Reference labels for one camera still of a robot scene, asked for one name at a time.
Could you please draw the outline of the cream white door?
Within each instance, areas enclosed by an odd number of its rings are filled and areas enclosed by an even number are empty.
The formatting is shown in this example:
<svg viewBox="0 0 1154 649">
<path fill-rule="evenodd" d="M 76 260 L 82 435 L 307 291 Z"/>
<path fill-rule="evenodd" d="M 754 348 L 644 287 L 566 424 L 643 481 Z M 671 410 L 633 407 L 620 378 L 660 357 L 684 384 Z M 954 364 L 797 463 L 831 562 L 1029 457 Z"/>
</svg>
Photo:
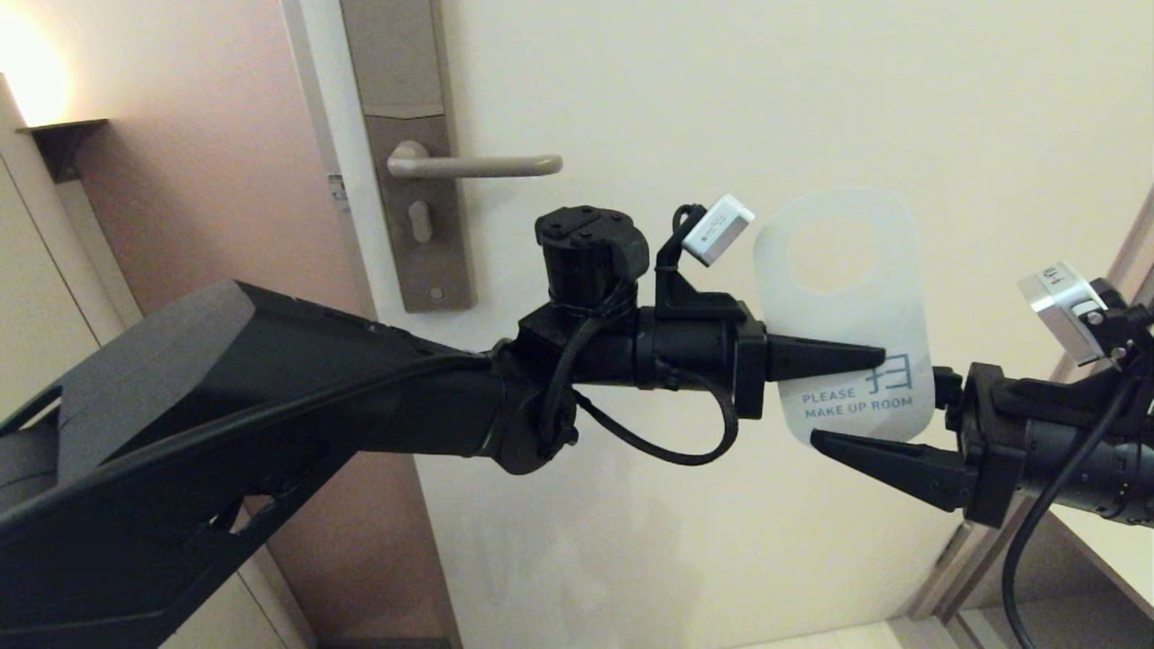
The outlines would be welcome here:
<svg viewBox="0 0 1154 649">
<path fill-rule="evenodd" d="M 796 197 L 911 207 L 934 361 L 1044 376 L 1062 350 L 1018 279 L 1103 275 L 1154 182 L 1154 0 L 444 0 L 463 155 L 559 152 L 562 173 L 463 185 L 475 305 L 376 316 L 482 350 L 544 304 L 532 225 L 606 206 L 651 245 L 730 193 L 763 226 Z M 325 635 L 383 635 L 444 579 L 467 649 L 697 649 L 894 616 L 957 527 L 797 443 L 774 388 L 709 467 L 580 419 L 523 478 L 490 461 L 362 453 L 299 519 Z"/>
</svg>

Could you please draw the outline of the white door hanger sign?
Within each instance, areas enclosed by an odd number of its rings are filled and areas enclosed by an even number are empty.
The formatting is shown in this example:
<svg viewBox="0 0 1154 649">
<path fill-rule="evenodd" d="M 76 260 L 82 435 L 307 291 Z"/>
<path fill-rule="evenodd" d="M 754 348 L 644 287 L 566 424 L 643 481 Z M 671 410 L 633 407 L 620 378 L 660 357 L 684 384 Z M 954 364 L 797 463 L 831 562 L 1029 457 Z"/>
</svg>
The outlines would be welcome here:
<svg viewBox="0 0 1154 649">
<path fill-rule="evenodd" d="M 885 351 L 872 370 L 778 385 L 800 443 L 815 430 L 911 441 L 928 426 L 934 370 L 917 229 L 900 197 L 869 187 L 799 197 L 757 234 L 754 268 L 772 333 Z"/>
</svg>

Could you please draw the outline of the taupe frame hinge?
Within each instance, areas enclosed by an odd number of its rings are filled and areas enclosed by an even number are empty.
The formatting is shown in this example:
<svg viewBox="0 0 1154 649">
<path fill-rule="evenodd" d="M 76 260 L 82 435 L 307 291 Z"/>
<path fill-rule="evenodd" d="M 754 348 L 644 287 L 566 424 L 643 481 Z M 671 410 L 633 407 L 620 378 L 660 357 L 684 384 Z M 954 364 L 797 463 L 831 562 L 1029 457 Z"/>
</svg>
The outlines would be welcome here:
<svg viewBox="0 0 1154 649">
<path fill-rule="evenodd" d="M 956 555 L 961 551 L 965 542 L 967 542 L 971 530 L 972 525 L 968 521 L 964 521 L 960 525 L 956 527 L 956 531 L 953 531 L 951 537 L 947 539 L 947 545 L 941 550 L 941 554 L 934 564 L 936 570 L 941 570 L 941 568 L 947 566 L 947 564 L 956 561 Z"/>
</svg>

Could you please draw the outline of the white closet shelf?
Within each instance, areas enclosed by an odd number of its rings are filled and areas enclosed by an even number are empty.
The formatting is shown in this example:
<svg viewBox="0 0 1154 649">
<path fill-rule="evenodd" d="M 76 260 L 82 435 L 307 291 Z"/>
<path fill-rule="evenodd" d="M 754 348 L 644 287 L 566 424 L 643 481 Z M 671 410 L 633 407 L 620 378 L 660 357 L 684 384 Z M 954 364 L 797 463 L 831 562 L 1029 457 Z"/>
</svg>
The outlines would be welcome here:
<svg viewBox="0 0 1154 649">
<path fill-rule="evenodd" d="M 1154 620 L 1154 529 L 1059 503 L 1049 507 L 1047 517 L 1059 522 L 1082 554 L 1104 570 L 1142 616 Z"/>
</svg>

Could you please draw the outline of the cream wardrobe panel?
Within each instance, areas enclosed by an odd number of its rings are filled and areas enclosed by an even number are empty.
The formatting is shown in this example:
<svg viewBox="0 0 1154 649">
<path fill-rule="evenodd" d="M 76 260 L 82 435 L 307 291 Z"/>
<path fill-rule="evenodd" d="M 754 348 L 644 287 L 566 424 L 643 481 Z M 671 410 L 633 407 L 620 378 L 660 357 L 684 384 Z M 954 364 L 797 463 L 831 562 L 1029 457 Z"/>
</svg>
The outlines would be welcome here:
<svg viewBox="0 0 1154 649">
<path fill-rule="evenodd" d="M 0 74 L 0 423 L 97 351 L 45 234 L 69 218 Z M 317 649 L 265 550 L 165 637 L 158 649 Z"/>
</svg>

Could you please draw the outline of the bronze door lock plate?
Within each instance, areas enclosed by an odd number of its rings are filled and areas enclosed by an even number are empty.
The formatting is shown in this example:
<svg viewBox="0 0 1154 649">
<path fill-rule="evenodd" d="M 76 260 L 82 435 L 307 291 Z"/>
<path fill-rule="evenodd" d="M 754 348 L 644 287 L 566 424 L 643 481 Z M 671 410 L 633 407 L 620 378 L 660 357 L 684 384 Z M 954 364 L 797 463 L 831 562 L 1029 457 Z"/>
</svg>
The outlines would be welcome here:
<svg viewBox="0 0 1154 649">
<path fill-rule="evenodd" d="M 475 291 L 466 229 L 452 179 L 398 179 L 385 161 L 400 141 L 417 141 L 432 156 L 454 155 L 454 128 L 444 94 L 441 29 L 435 0 L 339 0 L 364 114 L 372 167 L 398 279 L 409 313 L 460 312 Z M 430 206 L 435 234 L 417 245 L 407 209 Z"/>
</svg>

